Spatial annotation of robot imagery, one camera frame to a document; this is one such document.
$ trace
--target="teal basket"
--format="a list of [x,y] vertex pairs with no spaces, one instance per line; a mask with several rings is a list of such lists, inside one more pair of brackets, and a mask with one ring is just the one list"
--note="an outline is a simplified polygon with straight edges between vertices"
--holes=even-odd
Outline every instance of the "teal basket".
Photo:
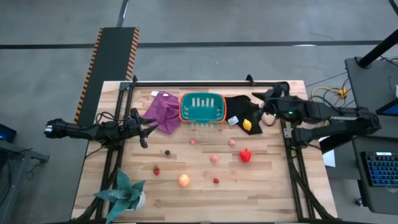
[[197,123],[225,120],[225,98],[217,93],[186,93],[180,100],[180,119]]

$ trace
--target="concrete floor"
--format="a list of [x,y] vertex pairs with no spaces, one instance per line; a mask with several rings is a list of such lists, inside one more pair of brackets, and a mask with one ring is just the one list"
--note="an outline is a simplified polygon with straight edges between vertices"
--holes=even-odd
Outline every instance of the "concrete floor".
[[[98,29],[116,25],[122,0],[2,0],[0,44],[93,43]],[[382,0],[130,0],[124,26],[141,27],[140,42],[381,40],[398,16]],[[374,46],[139,49],[140,80],[305,80],[345,71],[344,59]],[[16,143],[51,154],[25,181],[13,223],[68,220],[87,142],[46,139],[45,123],[73,119],[91,49],[0,50],[0,123],[18,131]],[[391,49],[386,57],[398,55]],[[340,87],[346,75],[308,87]],[[339,217],[395,223],[353,201],[358,186],[330,179]]]

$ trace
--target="wooden table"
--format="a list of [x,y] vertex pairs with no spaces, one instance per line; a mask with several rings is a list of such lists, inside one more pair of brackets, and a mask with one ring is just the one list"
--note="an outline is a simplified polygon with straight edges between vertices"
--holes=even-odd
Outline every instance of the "wooden table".
[[[98,113],[114,113],[120,82],[104,82]],[[307,98],[303,81],[289,81],[291,95]],[[260,101],[251,92],[264,92],[267,87],[135,87],[132,108],[144,114],[150,106],[154,90],[165,90],[175,96],[205,91],[224,96],[247,95]],[[294,200],[287,167],[284,142],[279,122],[273,127],[261,123],[262,134],[247,135],[238,126],[194,125],[182,123],[172,134],[155,130],[147,140],[149,147],[140,147],[139,138],[128,139],[121,169],[132,182],[146,180],[146,203],[141,210],[124,212],[118,222],[275,222],[296,221]],[[190,140],[198,141],[191,145]],[[229,146],[230,139],[236,141]],[[91,142],[87,153],[99,148]],[[243,164],[238,153],[252,151],[252,161]],[[168,149],[171,155],[163,152]],[[211,156],[219,161],[213,164]],[[303,150],[310,188],[329,213],[336,216],[322,154],[318,149]],[[78,217],[99,191],[106,150],[91,155],[84,163],[72,218]],[[152,172],[155,166],[160,175]],[[178,177],[187,174],[188,187],[180,187]]]

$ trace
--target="red strawberry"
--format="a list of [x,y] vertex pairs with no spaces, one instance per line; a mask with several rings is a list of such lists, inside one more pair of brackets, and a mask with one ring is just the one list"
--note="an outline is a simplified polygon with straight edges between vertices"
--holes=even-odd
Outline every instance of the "red strawberry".
[[249,162],[251,159],[251,151],[248,151],[248,149],[242,150],[239,152],[239,156],[242,162]]
[[155,167],[155,169],[154,169],[154,174],[155,174],[155,175],[159,175],[159,173],[160,173],[160,169],[157,168],[157,167]]

